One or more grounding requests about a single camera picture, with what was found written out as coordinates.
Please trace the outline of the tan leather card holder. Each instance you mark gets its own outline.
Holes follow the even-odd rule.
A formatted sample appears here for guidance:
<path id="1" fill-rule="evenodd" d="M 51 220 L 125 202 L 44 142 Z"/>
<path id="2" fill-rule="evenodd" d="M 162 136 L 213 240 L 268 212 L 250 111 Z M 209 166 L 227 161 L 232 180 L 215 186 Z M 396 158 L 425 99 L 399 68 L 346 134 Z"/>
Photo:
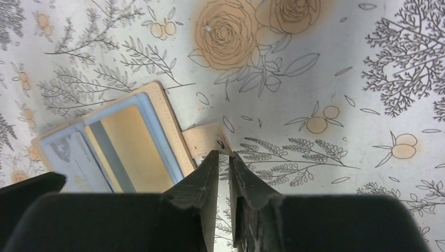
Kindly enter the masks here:
<path id="1" fill-rule="evenodd" d="M 150 82 L 32 141 L 45 168 L 66 176 L 65 192 L 161 193 L 191 174 L 195 160 L 232 155 L 217 124 L 182 131 L 163 86 Z"/>

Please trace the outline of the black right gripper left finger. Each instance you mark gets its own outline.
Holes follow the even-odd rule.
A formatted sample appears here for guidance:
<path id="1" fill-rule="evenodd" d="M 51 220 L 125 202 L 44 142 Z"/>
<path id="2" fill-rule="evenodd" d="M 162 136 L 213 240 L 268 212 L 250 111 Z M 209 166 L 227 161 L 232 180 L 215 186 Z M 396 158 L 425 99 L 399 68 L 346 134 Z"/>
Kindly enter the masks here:
<path id="1" fill-rule="evenodd" d="M 164 193 L 46 193 L 3 251 L 213 251 L 219 152 Z"/>

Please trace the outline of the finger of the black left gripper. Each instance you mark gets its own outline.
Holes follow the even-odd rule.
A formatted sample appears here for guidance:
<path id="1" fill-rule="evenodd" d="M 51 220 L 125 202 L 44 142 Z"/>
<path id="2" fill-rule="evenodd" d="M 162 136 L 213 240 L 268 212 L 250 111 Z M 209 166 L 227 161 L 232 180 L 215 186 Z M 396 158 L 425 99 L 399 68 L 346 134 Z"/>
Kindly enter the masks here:
<path id="1" fill-rule="evenodd" d="M 7 242 L 25 210 L 44 194 L 59 192 L 66 177 L 48 172 L 1 188 L 1 243 Z"/>

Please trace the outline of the gold credit card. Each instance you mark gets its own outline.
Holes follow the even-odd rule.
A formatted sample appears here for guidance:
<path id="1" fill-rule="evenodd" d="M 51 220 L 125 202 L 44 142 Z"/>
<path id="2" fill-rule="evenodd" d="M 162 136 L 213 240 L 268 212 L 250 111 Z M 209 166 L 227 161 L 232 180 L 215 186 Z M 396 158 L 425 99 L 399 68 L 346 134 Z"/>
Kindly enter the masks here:
<path id="1" fill-rule="evenodd" d="M 173 186 L 163 159 L 137 106 L 85 127 L 117 193 L 161 193 Z"/>

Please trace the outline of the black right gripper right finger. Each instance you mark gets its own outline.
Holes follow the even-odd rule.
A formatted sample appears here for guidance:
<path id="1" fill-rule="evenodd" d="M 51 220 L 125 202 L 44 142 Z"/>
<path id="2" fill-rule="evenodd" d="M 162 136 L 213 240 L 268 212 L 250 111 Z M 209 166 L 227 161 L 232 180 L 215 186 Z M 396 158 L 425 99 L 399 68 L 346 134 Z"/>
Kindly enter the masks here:
<path id="1" fill-rule="evenodd" d="M 400 201 L 382 195 L 285 195 L 229 159 L 238 251 L 427 251 Z"/>

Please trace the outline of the blue credit card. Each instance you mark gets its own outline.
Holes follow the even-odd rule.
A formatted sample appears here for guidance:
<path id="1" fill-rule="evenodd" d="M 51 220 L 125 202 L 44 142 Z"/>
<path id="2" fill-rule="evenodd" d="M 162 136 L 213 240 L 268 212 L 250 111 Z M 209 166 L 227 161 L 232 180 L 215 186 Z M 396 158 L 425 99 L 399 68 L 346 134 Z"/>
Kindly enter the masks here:
<path id="1" fill-rule="evenodd" d="M 112 192 L 80 132 L 58 132 L 39 144 L 54 171 L 67 177 L 66 192 Z"/>

